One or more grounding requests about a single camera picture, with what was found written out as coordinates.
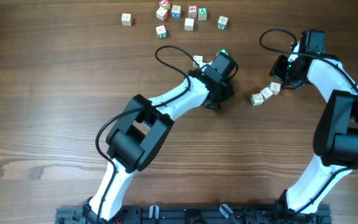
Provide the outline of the blue edged wooden block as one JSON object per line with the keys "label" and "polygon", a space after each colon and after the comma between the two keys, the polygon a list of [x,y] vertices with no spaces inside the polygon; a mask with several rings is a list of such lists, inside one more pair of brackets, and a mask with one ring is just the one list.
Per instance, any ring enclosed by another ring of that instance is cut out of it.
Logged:
{"label": "blue edged wooden block", "polygon": [[281,84],[277,82],[271,82],[268,88],[274,95],[277,95],[281,90]]}

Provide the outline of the blue P wooden block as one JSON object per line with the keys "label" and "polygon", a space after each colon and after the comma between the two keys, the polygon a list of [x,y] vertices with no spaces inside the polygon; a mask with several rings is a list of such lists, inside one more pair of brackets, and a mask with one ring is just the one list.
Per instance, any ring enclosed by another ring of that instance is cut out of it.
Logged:
{"label": "blue P wooden block", "polygon": [[269,87],[265,87],[264,89],[262,89],[262,90],[260,91],[260,93],[261,93],[262,98],[263,98],[264,100],[269,99],[269,98],[273,95],[273,92],[270,90]]}

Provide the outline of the wooden picture block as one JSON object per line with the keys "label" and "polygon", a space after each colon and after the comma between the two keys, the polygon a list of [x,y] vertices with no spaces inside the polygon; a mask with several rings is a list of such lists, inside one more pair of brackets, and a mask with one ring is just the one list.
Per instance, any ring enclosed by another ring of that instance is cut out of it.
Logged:
{"label": "wooden picture block", "polygon": [[256,93],[251,96],[250,101],[253,106],[261,105],[264,102],[264,98],[261,93]]}

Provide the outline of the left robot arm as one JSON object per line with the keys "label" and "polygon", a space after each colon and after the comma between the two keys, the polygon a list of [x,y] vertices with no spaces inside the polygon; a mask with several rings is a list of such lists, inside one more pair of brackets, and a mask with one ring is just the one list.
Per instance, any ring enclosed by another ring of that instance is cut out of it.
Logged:
{"label": "left robot arm", "polygon": [[231,80],[238,64],[224,53],[184,75],[183,81],[167,93],[146,99],[134,96],[124,111],[107,121],[100,133],[111,126],[106,137],[108,166],[94,197],[83,205],[88,223],[109,223],[122,207],[124,194],[136,173],[156,157],[176,119],[204,106],[218,110],[234,95]]}

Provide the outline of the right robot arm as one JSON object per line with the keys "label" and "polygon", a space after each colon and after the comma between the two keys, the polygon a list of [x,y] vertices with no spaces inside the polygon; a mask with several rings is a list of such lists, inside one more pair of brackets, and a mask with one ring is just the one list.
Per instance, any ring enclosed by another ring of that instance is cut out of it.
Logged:
{"label": "right robot arm", "polygon": [[283,89],[311,84],[326,101],[313,136],[314,156],[277,203],[283,220],[315,213],[328,192],[358,169],[358,84],[335,55],[326,53],[325,37],[323,31],[304,30],[289,52],[280,51],[270,72]]}

